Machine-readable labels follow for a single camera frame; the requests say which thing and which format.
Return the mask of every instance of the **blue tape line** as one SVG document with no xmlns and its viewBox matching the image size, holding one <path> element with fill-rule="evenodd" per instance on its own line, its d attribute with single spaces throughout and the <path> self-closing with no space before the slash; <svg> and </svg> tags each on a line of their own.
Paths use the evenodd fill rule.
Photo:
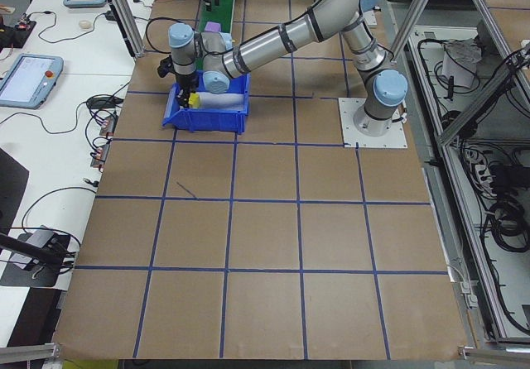
<svg viewBox="0 0 530 369">
<path fill-rule="evenodd" d="M 210 198 L 210 197 L 152 197 L 141 195 L 96 195 L 96 199 L 164 199 L 166 201 L 200 202 L 247 202 L 256 204 L 304 204 L 304 205 L 367 205 L 367 206 L 431 206 L 428 202 L 384 202 L 384 201 L 330 201 L 318 199 L 254 199 L 254 198 Z"/>
<path fill-rule="evenodd" d="M 106 270 L 106 271 L 149 271 L 149 266 L 91 266 L 75 265 L 76 270 Z"/>
<path fill-rule="evenodd" d="M 243 273 L 259 273 L 264 272 L 267 274 L 300 274 L 298 269 L 287 269 L 287 268 L 230 268 L 229 272 L 243 272 Z"/>
<path fill-rule="evenodd" d="M 173 133 L 173 139 L 175 140 L 175 138 L 176 138 L 176 130 Z M 147 307 L 147 298 L 149 296 L 149 288 L 151 286 L 152 267 L 153 267 L 154 261 L 155 261 L 155 254 L 157 252 L 158 235 L 159 235 L 159 232 L 160 232 L 162 215 L 164 214 L 164 203 L 165 203 L 164 198 L 166 197 L 167 186 L 169 185 L 169 178 L 170 178 L 170 174 L 171 174 L 171 164 L 173 162 L 173 154 L 175 152 L 175 146 L 176 146 L 176 143 L 173 142 L 171 144 L 171 151 L 170 151 L 169 159 L 168 159 L 168 162 L 167 162 L 166 180 L 164 182 L 164 190 L 162 191 L 162 197 L 161 197 L 161 202 L 160 202 L 160 210 L 159 210 L 159 213 L 158 213 L 158 220 L 157 220 L 157 228 L 155 230 L 155 237 L 153 238 L 152 249 L 151 249 L 151 259 L 149 261 L 149 271 L 147 273 L 146 289 L 145 289 L 144 294 L 143 294 L 142 311 L 140 313 L 140 319 L 138 321 L 137 337 L 136 337 L 136 342 L 134 343 L 134 352 L 132 354 L 132 356 L 135 357 L 135 358 L 138 355 L 138 349 L 140 348 L 140 340 L 142 339 L 143 320 L 145 318 L 145 311 L 146 311 L 146 307 Z"/>
<path fill-rule="evenodd" d="M 378 309 L 379 309 L 379 319 L 381 321 L 381 329 L 383 331 L 383 342 L 384 349 L 387 355 L 387 359 L 392 359 L 390 355 L 390 347 L 388 345 L 388 335 L 387 335 L 387 326 L 384 322 L 384 312 L 383 312 L 383 301 L 381 299 L 381 290 L 379 288 L 379 279 L 377 274 L 377 265 L 375 262 L 375 254 L 373 252 L 373 241 L 372 241 L 372 232 L 370 229 L 370 221 L 368 214 L 368 205 L 366 204 L 366 192 L 364 190 L 364 180 L 363 180 L 363 167 L 361 166 L 361 158 L 359 154 L 359 143 L 355 147 L 355 157 L 357 158 L 357 166 L 359 167 L 359 181 L 361 185 L 361 196 L 363 198 L 363 209 L 364 209 L 364 221 L 366 222 L 366 233 L 368 235 L 368 243 L 370 249 L 370 257 L 372 259 L 373 267 L 373 281 L 375 283 L 375 293 L 378 300 Z"/>
<path fill-rule="evenodd" d="M 447 271 L 426 270 L 341 270 L 341 269 L 308 269 L 304 268 L 229 268 L 224 267 L 180 267 L 180 266 L 103 266 L 78 265 L 76 270 L 85 271 L 174 271 L 174 272 L 238 272 L 238 273 L 287 273 L 287 274 L 351 274 L 351 275 L 382 275 L 382 276 L 448 276 Z"/>
<path fill-rule="evenodd" d="M 289 0 L 289 19 L 292 19 L 292 1 Z M 298 261 L 300 264 L 300 309 L 301 309 L 301 339 L 304 351 L 304 359 L 309 359 L 309 350 L 307 347 L 307 322 L 306 322 L 306 290 L 304 283 L 304 256 L 303 256 L 303 241 L 301 233 L 301 200 L 300 200 L 300 164 L 298 160 L 298 126 L 297 126 L 297 112 L 296 112 L 296 80 L 295 80 L 295 61 L 294 55 L 291 53 L 291 89 L 292 89 L 292 114 L 293 114 L 293 128 L 295 137 L 295 175 L 296 175 L 296 223 L 298 231 Z"/>
<path fill-rule="evenodd" d="M 219 341 L 219 358 L 224 356 L 224 330 L 226 325 L 227 294 L 229 286 L 230 239 L 232 237 L 232 217 L 234 215 L 235 169 L 238 158 L 238 135 L 234 134 L 234 151 L 232 153 L 232 177 L 230 181 L 229 221 L 226 232 L 226 250 L 224 252 L 223 305 L 221 307 L 221 335 Z"/>
</svg>

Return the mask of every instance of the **grid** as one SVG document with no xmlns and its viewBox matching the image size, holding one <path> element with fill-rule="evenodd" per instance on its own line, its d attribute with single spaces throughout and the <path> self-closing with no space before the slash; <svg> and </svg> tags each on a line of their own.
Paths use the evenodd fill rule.
<svg viewBox="0 0 530 369">
<path fill-rule="evenodd" d="M 252 1 L 238 0 L 237 40 L 275 22 L 276 0 Z M 308 1 L 285 0 L 284 20 Z M 196 23 L 195 7 L 179 12 Z M 334 98 L 364 91 L 343 43 L 322 45 L 253 73 L 240 136 L 160 129 L 163 56 L 137 62 L 55 336 L 66 356 L 456 356 L 465 338 L 416 154 L 343 148 Z M 332 71 L 313 90 L 317 64 Z"/>
</svg>

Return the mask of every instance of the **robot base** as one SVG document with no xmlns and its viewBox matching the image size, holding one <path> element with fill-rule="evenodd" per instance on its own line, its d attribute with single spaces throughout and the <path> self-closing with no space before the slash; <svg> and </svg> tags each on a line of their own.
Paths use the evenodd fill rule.
<svg viewBox="0 0 530 369">
<path fill-rule="evenodd" d="M 364 110 L 364 98 L 339 98 L 340 121 L 342 123 L 342 136 L 344 139 L 344 147 L 361 147 L 361 148 L 407 148 L 407 139 L 403 131 L 401 122 L 386 122 L 375 121 L 369 119 L 369 133 L 366 134 L 367 129 L 361 132 L 360 125 L 366 124 L 362 118 Z M 394 118 L 399 118 L 399 113 L 394 113 Z"/>
</svg>

